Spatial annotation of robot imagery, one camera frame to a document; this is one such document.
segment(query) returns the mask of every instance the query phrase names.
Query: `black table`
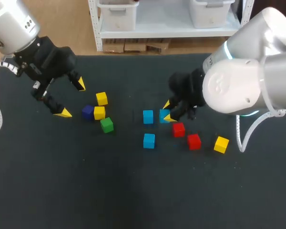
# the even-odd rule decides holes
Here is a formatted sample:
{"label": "black table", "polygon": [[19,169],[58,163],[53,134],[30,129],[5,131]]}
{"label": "black table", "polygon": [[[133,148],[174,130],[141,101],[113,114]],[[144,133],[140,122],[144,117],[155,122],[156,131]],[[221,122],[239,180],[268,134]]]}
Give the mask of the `black table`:
{"label": "black table", "polygon": [[[51,88],[71,119],[36,102],[28,77],[0,69],[0,229],[286,229],[286,117],[260,125],[244,154],[235,117],[204,107],[183,118],[199,151],[159,123],[168,77],[206,56],[79,57],[86,92],[67,79]],[[113,134],[81,117],[103,91]],[[154,125],[143,125],[143,110],[154,110]],[[144,133],[156,135],[154,150],[143,149]],[[230,139],[225,155],[213,151],[218,135]]]}

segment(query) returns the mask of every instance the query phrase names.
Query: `wooden floor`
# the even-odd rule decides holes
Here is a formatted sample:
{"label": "wooden floor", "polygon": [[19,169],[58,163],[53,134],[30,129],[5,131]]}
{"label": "wooden floor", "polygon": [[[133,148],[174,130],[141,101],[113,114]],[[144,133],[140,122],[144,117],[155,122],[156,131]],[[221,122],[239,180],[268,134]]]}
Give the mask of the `wooden floor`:
{"label": "wooden floor", "polygon": [[[96,51],[87,0],[23,2],[41,24],[40,36],[49,36],[56,46],[70,46],[77,55],[103,55]],[[224,40],[218,37],[173,39],[168,54],[213,52]]]}

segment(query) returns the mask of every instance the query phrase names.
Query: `toy block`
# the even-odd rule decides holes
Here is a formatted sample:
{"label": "toy block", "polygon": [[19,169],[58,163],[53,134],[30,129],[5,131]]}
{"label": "toy block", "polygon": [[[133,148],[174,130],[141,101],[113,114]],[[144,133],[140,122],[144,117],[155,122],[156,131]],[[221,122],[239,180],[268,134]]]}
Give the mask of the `toy block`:
{"label": "toy block", "polygon": [[225,150],[228,147],[228,143],[229,143],[228,139],[219,136],[215,143],[214,150],[224,154]]}
{"label": "toy block", "polygon": [[160,123],[169,123],[168,121],[165,121],[164,118],[166,116],[168,116],[170,113],[170,110],[166,110],[166,109],[161,109],[160,110],[160,117],[159,117],[159,120],[160,120]]}
{"label": "toy block", "polygon": [[143,111],[143,123],[153,124],[153,111]]}
{"label": "toy block", "polygon": [[189,145],[190,150],[197,150],[201,148],[201,141],[198,134],[189,135],[187,137],[187,143]]}
{"label": "toy block", "polygon": [[155,135],[144,134],[143,148],[154,149],[154,143],[155,143]]}
{"label": "toy block", "polygon": [[183,123],[174,123],[173,124],[173,135],[174,137],[184,137],[185,136],[185,127]]}
{"label": "toy block", "polygon": [[82,116],[87,120],[93,120],[94,119],[94,107],[87,105],[82,109]]}
{"label": "toy block", "polygon": [[106,92],[97,93],[96,99],[99,106],[104,106],[108,104]]}
{"label": "toy block", "polygon": [[103,120],[101,120],[101,127],[104,131],[104,133],[109,133],[111,131],[113,131],[113,122],[111,121],[110,118],[105,118]]}
{"label": "toy block", "polygon": [[105,118],[105,114],[106,114],[105,107],[103,107],[103,106],[96,106],[94,108],[94,112],[93,113],[94,113],[94,119],[95,120],[102,120],[102,119]]}

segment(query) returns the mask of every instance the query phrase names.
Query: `storage bin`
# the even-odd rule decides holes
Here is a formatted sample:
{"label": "storage bin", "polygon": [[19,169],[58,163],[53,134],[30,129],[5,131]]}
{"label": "storage bin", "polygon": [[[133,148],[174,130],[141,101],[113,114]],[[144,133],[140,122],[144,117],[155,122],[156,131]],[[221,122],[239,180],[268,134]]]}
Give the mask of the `storage bin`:
{"label": "storage bin", "polygon": [[139,2],[130,1],[101,1],[103,25],[108,31],[133,31],[135,30],[137,7]]}
{"label": "storage bin", "polygon": [[235,0],[190,0],[190,12],[195,28],[216,28],[226,23]]}

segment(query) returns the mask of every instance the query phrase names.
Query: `dark blue block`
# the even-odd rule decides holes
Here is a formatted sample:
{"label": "dark blue block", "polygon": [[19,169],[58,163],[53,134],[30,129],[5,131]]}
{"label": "dark blue block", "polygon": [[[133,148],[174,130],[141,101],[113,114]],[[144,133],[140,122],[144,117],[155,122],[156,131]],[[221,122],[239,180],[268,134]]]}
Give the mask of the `dark blue block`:
{"label": "dark blue block", "polygon": [[155,135],[154,134],[144,134],[143,148],[154,149]]}
{"label": "dark blue block", "polygon": [[167,117],[169,113],[170,110],[160,110],[160,116],[159,116],[160,123],[169,123],[164,120],[164,118]]}
{"label": "dark blue block", "polygon": [[87,120],[94,120],[94,106],[87,105],[82,109],[82,116]]}
{"label": "dark blue block", "polygon": [[143,123],[153,124],[153,111],[143,111]]}

